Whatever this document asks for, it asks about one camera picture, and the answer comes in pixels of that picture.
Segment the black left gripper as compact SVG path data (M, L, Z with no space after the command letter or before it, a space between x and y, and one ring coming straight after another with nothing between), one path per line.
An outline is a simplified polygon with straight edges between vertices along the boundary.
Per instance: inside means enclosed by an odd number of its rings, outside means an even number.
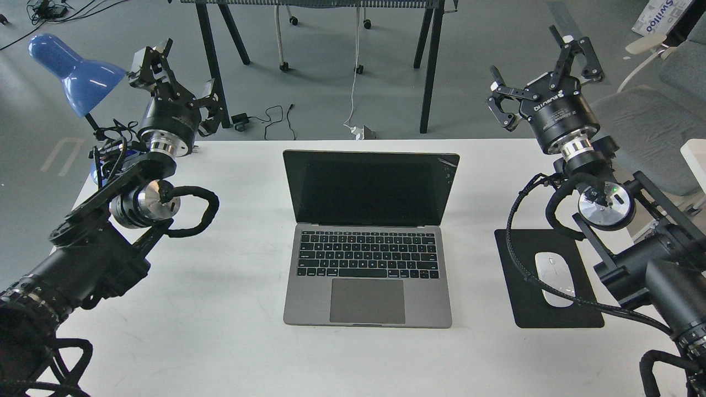
M177 83L167 61L172 45L167 39L136 52L127 78L131 87L152 96L138 131L140 141L149 152L183 157L192 153L196 131L200 136L217 133L226 109L216 90L217 78L205 83L200 98Z

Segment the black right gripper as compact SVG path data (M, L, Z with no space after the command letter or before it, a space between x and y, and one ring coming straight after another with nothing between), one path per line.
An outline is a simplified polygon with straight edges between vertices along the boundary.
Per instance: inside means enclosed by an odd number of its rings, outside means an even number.
M507 87L500 71L491 66L494 82L487 104L500 126L512 132L520 122L519 116L504 111L502 101L521 101L521 116L534 131L542 152L553 155L559 151L557 140L573 131L587 128L591 138L600 130L597 118L581 93L579 79L570 76L575 56L584 56L586 63L581 76L587 80L603 81L603 68L589 37L578 40L570 37L565 42L555 25L550 25L549 31L560 47L552 73L539 76L520 90Z

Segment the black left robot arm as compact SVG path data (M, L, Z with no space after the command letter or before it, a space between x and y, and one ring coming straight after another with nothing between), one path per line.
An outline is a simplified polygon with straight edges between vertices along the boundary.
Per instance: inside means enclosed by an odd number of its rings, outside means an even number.
M123 296L147 276L148 253L159 239L191 237L212 223L217 195L168 178L196 135L217 131L226 108L207 81L202 97L179 84L169 63L172 41L135 53L130 71L86 60L58 37L37 35L29 53L63 83L70 106L91 124L97 191L50 234L55 251L2 292L2 395L84 396L78 382L93 354L84 339L60 339L58 327L77 308ZM95 123L90 111L127 77L149 92L143 122Z

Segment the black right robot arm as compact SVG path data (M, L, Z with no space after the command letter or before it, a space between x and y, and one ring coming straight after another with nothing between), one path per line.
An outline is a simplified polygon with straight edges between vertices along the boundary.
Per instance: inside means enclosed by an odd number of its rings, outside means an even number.
M524 280L553 296L599 312L637 321L665 332L678 349L673 355L649 350L640 360L644 394L658 396L657 362L681 368L687 394L704 395L704 234L640 171L620 183L612 159L618 150L606 136L581 93L603 80L602 65L589 37L563 36L549 28L560 48L552 70L522 88L505 84L496 66L489 109L507 131L521 120L531 126L542 152L560 155L555 173L536 174L518 193L505 226L505 244ZM607 305L550 286L533 275L515 254L514 215L534 188L554 188L545 218L559 234L588 240L602 261L595 273L617 305Z

